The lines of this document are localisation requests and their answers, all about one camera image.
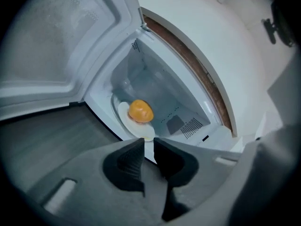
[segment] white surface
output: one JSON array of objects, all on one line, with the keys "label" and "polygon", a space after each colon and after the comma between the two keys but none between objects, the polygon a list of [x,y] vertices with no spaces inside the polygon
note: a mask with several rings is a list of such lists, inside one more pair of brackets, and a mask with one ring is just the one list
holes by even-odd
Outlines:
[{"label": "white surface", "polygon": [[0,107],[18,105],[2,116],[22,114],[29,102],[80,101],[93,71],[140,26],[138,8],[137,0],[27,2],[2,44]]},{"label": "white surface", "polygon": [[137,123],[129,118],[127,102],[121,102],[118,106],[119,117],[124,126],[137,138],[144,138],[145,141],[152,141],[155,137],[155,130],[150,123]]},{"label": "white surface", "polygon": [[49,213],[55,214],[67,199],[67,197],[72,193],[76,186],[76,182],[70,179],[66,179],[55,194],[49,199],[49,201],[44,205],[44,209]]},{"label": "white surface", "polygon": [[241,20],[215,0],[139,0],[144,13],[181,39],[203,63],[226,104],[233,133],[252,134],[263,112],[262,59]]},{"label": "white surface", "polygon": [[227,159],[224,159],[222,157],[217,157],[215,159],[216,162],[219,162],[221,164],[224,164],[224,165],[227,165],[227,166],[235,166],[236,165],[236,161],[231,161],[231,160],[227,160]]},{"label": "white surface", "polygon": [[229,151],[233,147],[231,131],[225,126],[218,126],[214,131],[208,133],[209,138],[201,141],[198,146],[208,149]]},{"label": "white surface", "polygon": [[261,20],[270,18],[273,22],[270,7],[272,2],[273,0],[225,0],[224,2],[243,21],[260,51],[266,89],[279,77],[297,51],[296,47],[286,46],[277,33],[274,33],[276,44],[270,42]]},{"label": "white surface", "polygon": [[278,113],[267,111],[264,113],[260,125],[256,131],[255,138],[262,137],[271,131],[278,130],[283,126]]},{"label": "white surface", "polygon": [[242,153],[244,151],[245,145],[243,143],[243,138],[239,137],[237,138],[236,143],[234,144],[234,146],[232,147],[232,149],[230,150],[231,152],[234,153]]}]

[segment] white plate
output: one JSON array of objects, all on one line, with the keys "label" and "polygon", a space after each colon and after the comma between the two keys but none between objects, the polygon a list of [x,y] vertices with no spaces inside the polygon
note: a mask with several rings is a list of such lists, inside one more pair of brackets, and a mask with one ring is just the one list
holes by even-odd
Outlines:
[{"label": "white plate", "polygon": [[139,124],[129,118],[128,110],[130,106],[127,102],[118,105],[118,114],[124,126],[135,137],[144,138],[145,141],[152,141],[155,137],[155,130],[150,123]]}]

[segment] white wall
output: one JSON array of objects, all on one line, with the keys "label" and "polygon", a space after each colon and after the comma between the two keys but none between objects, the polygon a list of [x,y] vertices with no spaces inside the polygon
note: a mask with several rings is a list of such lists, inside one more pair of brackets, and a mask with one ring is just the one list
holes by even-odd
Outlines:
[{"label": "white wall", "polygon": [[261,20],[270,18],[273,21],[270,8],[272,2],[273,0],[225,0],[223,3],[239,16],[251,33],[263,60],[266,89],[279,77],[297,51],[296,47],[286,46],[276,33],[276,44],[270,42]]},{"label": "white wall", "polygon": [[238,16],[216,0],[139,3],[203,63],[221,92],[234,134],[254,133],[264,113],[265,77],[260,53]]}]

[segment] orange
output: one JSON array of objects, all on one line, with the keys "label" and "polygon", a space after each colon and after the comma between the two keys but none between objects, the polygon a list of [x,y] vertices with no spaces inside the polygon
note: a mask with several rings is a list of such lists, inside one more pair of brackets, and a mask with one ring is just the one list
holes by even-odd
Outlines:
[{"label": "orange", "polygon": [[134,100],[128,110],[129,116],[139,123],[147,123],[154,119],[154,113],[144,100]]}]

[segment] wooden trim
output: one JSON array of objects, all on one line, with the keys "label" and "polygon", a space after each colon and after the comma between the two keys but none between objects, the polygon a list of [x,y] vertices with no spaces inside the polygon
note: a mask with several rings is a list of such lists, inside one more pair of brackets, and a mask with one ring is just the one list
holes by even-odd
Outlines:
[{"label": "wooden trim", "polygon": [[204,88],[208,92],[208,95],[211,97],[220,115],[223,125],[232,131],[230,117],[224,100],[205,67],[196,58],[193,52],[173,33],[171,33],[168,29],[152,20],[151,18],[145,15],[143,16],[145,22],[147,23],[147,26],[158,36],[160,36],[166,43],[168,43],[172,48],[174,48],[174,50],[179,53],[179,55],[186,61],[191,70],[198,77],[199,81],[203,84]]}]

